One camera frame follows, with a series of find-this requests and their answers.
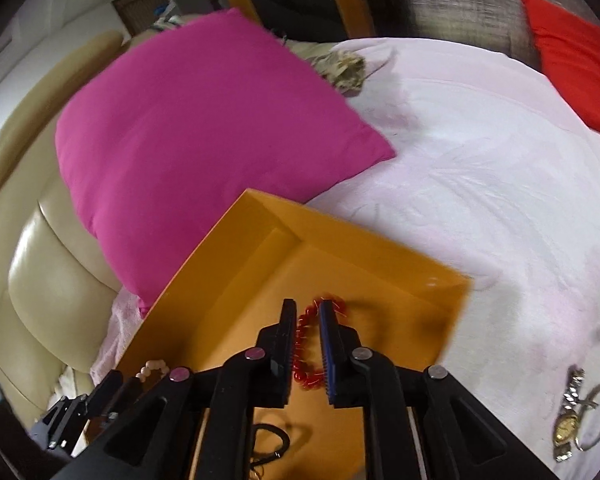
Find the black hair tie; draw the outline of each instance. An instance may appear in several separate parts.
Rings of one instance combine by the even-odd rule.
[[[256,433],[258,430],[269,431],[269,433],[277,435],[282,441],[282,446],[277,448],[272,453],[268,453],[260,458],[251,460],[251,463],[249,464],[251,470],[254,470],[258,466],[265,465],[269,462],[273,462],[274,460],[282,458],[282,456],[286,453],[286,450],[289,449],[289,446],[291,446],[291,440],[289,439],[288,434],[286,434],[286,431],[272,424],[254,424],[251,427],[251,437],[254,444],[256,442]]]

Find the gold watch face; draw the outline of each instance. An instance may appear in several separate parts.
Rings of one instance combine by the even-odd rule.
[[[578,431],[578,416],[575,414],[563,415],[555,423],[554,444],[562,444],[571,440]]]

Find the pillow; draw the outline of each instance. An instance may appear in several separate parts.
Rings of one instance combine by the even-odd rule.
[[[66,106],[56,150],[77,215],[143,312],[245,189],[304,203],[395,156],[237,10],[122,55]]]
[[[582,121],[600,132],[600,27],[546,0],[522,3],[542,72]]]

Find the silver screw head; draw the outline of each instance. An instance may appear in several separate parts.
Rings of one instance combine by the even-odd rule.
[[[264,351],[264,348],[260,348],[259,346],[254,346],[253,348],[249,348],[244,356],[249,361],[257,361],[258,359],[262,359],[267,353]]]
[[[444,379],[449,375],[449,372],[446,371],[446,368],[441,365],[433,365],[429,367],[429,377],[435,380]]]
[[[366,361],[373,354],[374,353],[369,348],[367,348],[366,346],[359,346],[358,348],[355,348],[353,352],[351,352],[351,356],[356,361]]]
[[[169,372],[169,379],[174,383],[181,383],[182,381],[186,381],[189,379],[190,373],[185,367],[180,366],[178,368],[174,368]]]

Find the pink pillow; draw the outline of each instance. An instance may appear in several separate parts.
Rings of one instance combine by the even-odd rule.
[[[395,156],[236,10],[121,56],[65,107],[56,150],[80,220],[143,313],[246,188],[304,203]]]

